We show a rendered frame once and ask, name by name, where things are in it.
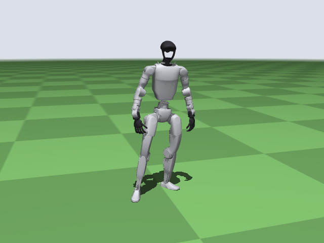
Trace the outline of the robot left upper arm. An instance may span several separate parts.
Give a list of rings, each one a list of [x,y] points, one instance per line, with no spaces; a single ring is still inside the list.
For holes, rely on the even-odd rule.
[[[182,90],[182,94],[183,96],[187,96],[190,95],[190,91],[189,91],[189,80],[188,80],[188,71],[185,67],[183,66],[179,66],[180,69],[180,80],[181,80],[181,84],[183,86]]]

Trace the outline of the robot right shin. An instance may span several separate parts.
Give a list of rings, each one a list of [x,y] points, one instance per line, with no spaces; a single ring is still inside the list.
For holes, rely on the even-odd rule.
[[[145,174],[146,165],[147,162],[145,156],[139,157],[138,166],[137,166],[137,182],[136,182],[135,190],[137,190],[138,187],[138,190],[140,191],[141,181]]]

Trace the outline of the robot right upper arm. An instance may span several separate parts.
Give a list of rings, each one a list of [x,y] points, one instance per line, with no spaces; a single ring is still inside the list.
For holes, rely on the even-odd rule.
[[[139,94],[140,97],[144,97],[145,96],[146,90],[144,88],[147,85],[148,80],[150,79],[149,77],[154,74],[155,68],[156,68],[155,65],[146,66],[144,68],[143,74],[142,74],[142,76],[141,76],[141,78],[139,80],[139,84],[138,84],[138,87],[137,87],[137,88],[140,88],[141,89],[140,94]]]

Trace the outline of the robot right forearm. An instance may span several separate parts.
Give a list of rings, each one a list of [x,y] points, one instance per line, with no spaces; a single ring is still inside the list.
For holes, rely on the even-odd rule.
[[[142,101],[142,98],[139,97],[141,89],[137,88],[134,94],[134,102],[133,102],[133,106],[132,106],[132,117],[136,118],[137,116],[137,112],[140,111],[140,104]]]

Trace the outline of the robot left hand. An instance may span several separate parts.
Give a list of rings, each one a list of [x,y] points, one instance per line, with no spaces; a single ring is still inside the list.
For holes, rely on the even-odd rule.
[[[194,127],[195,127],[195,114],[192,115],[192,112],[191,111],[188,111],[188,117],[190,118],[189,119],[189,124],[186,128],[189,128],[189,130],[187,130],[187,132],[191,131]],[[190,127],[189,127],[190,126]]]

